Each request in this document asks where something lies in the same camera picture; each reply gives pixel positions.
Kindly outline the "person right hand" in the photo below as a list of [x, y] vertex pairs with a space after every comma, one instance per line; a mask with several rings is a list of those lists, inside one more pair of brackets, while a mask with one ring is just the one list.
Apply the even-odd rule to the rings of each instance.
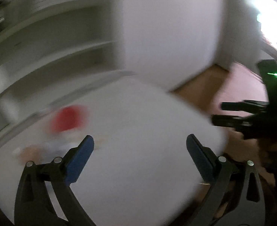
[[258, 144], [258, 141], [255, 139], [244, 140], [241, 133], [231, 129], [224, 129], [224, 131], [228, 137], [224, 152], [235, 161], [253, 161], [259, 174], [269, 185], [274, 185], [275, 179], [273, 174], [268, 172], [268, 169], [273, 163], [271, 155], [277, 157], [277, 144], [265, 146]]

